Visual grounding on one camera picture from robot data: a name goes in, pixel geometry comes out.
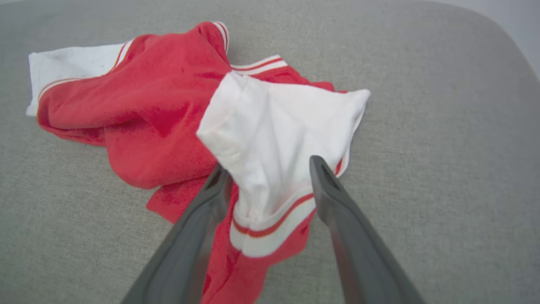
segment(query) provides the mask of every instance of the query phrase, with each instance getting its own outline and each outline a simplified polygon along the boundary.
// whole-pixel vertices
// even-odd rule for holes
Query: gray tablecloth
[[[368,88],[343,184],[429,303],[539,303],[540,83],[463,9],[411,1],[40,0],[0,6],[0,302],[117,303],[170,224],[105,149],[24,116],[32,51],[229,28],[232,63],[280,54]],[[258,303],[340,303],[329,233],[273,266]]]

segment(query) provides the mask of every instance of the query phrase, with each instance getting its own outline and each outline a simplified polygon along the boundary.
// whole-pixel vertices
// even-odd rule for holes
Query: red and white garment
[[[196,131],[208,106],[224,100],[213,96],[227,96],[230,80],[266,83],[257,88],[261,92],[269,90],[268,83],[312,88],[317,95],[333,96],[325,104],[336,100],[336,113],[343,109],[339,100],[350,96],[333,93],[331,83],[309,82],[279,56],[230,65],[228,45],[222,23],[203,22],[184,34],[143,35],[125,44],[32,53],[32,102],[26,113],[61,138],[105,146],[112,169],[124,181],[139,188],[160,187],[147,207],[176,222],[217,163],[212,153],[222,157],[223,151],[208,150]],[[368,92],[351,94],[367,99]],[[329,163],[336,165],[338,175],[347,166],[348,143],[362,111],[358,106],[353,126],[345,133],[329,129],[336,138],[327,148],[339,150]],[[338,137],[339,144],[334,144]],[[233,177],[241,178],[237,173]],[[233,186],[227,218],[214,238],[202,303],[255,302],[268,267],[305,247],[314,214],[308,192],[278,210],[266,208],[266,213],[278,215],[258,226],[237,211],[239,191]]]

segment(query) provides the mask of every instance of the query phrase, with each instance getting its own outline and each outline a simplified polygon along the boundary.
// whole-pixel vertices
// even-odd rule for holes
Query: red fabric
[[[185,34],[137,37],[106,75],[48,89],[39,100],[37,121],[60,138],[105,146],[112,169],[130,185],[161,186],[147,207],[174,223],[217,162],[195,132],[231,71],[225,40],[210,22]],[[252,77],[334,90],[329,82],[310,83],[288,66]],[[214,238],[202,303],[254,303],[268,267],[301,252],[307,242],[313,213],[270,256],[244,256],[229,239],[237,200],[234,185],[227,218]]]

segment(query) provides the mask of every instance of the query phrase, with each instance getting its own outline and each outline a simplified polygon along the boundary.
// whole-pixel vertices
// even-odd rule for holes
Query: gray fabric surface
[[[538,303],[540,84],[490,20],[408,1],[41,0],[0,6],[0,302],[117,303],[167,233],[101,148],[24,117],[28,53],[221,20],[229,57],[280,54],[372,91],[343,184],[428,303]],[[329,233],[258,303],[340,303]]]

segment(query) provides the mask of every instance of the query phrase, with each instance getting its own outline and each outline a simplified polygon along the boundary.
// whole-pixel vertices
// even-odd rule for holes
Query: white floor
[[[19,1],[24,0],[0,0],[0,5]],[[540,78],[540,0],[431,1],[460,6],[491,18],[514,39]]]

